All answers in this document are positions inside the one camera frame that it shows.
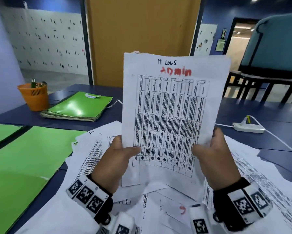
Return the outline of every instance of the pegboard wall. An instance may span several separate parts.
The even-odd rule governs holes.
[[[19,66],[88,75],[81,14],[1,7]]]

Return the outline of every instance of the blue wall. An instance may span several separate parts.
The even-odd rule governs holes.
[[[81,13],[79,0],[4,0],[4,3],[8,7],[24,8],[22,1],[27,2],[29,9]]]
[[[215,51],[217,40],[223,29],[227,29],[228,36],[234,17],[263,19],[284,13],[292,13],[292,0],[258,0],[255,3],[251,0],[207,0],[202,23],[218,25],[210,55],[222,54]]]

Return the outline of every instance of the stack of folders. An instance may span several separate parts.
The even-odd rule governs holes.
[[[111,100],[112,97],[77,92],[52,108],[42,111],[41,116],[77,121],[96,121]]]

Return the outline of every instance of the person's left hand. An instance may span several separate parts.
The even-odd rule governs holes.
[[[92,179],[110,193],[115,193],[128,168],[128,160],[140,151],[140,147],[123,148],[121,135],[117,135],[95,166]]]

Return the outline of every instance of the red handwritten text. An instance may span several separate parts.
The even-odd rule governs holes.
[[[169,75],[172,75],[173,71],[174,71],[174,75],[191,76],[191,70],[185,69],[185,67],[183,67],[183,69],[175,68],[174,70],[170,67],[168,67],[167,70],[164,67],[162,67],[160,70],[161,73],[165,73]]]

